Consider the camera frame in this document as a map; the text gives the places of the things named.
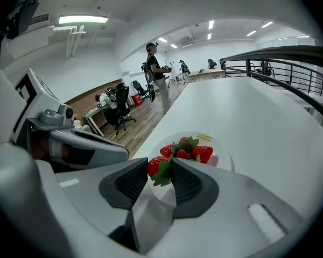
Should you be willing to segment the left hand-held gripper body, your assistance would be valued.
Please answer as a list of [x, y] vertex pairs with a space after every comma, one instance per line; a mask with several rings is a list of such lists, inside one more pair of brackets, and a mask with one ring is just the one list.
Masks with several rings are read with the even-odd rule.
[[13, 142], [35, 159], [69, 159], [72, 147], [52, 137], [52, 132], [73, 127], [73, 109], [63, 104], [49, 87], [28, 69], [15, 85], [26, 106], [13, 128]]

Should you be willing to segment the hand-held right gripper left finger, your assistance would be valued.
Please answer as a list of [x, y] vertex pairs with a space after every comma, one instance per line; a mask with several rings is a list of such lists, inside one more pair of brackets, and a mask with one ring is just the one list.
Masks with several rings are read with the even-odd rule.
[[139, 252], [132, 208], [148, 180], [148, 159], [56, 174], [76, 210], [98, 231]]

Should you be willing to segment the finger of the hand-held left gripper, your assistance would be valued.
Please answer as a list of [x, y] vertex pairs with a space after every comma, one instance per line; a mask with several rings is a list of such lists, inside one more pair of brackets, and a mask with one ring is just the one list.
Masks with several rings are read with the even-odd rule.
[[129, 151], [94, 133], [71, 128], [48, 134], [52, 161], [74, 169], [92, 169], [127, 161]]

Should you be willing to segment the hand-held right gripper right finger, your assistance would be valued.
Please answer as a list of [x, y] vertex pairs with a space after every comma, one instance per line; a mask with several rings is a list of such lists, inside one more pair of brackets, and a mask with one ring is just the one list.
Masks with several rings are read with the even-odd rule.
[[252, 178], [173, 158], [172, 225], [150, 257], [248, 257], [284, 238], [302, 218]]

